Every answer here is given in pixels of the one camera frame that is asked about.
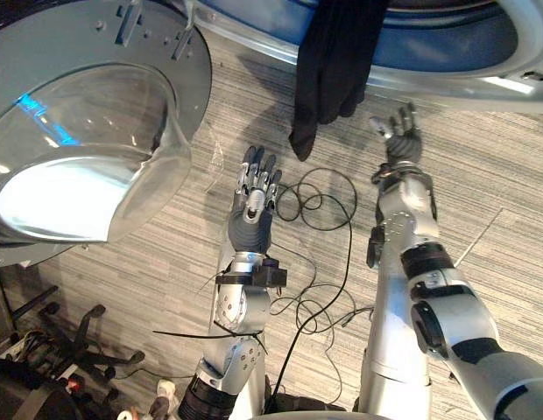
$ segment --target washing machine door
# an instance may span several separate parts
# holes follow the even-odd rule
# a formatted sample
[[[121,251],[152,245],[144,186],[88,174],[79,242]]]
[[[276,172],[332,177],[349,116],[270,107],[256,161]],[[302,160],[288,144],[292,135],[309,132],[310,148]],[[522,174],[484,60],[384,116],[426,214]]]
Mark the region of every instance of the washing machine door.
[[[208,49],[169,3],[6,2],[0,10],[0,266],[117,240],[190,167]]]
[[[319,0],[200,0],[198,25],[296,63]],[[391,0],[369,90],[543,112],[543,0]]]

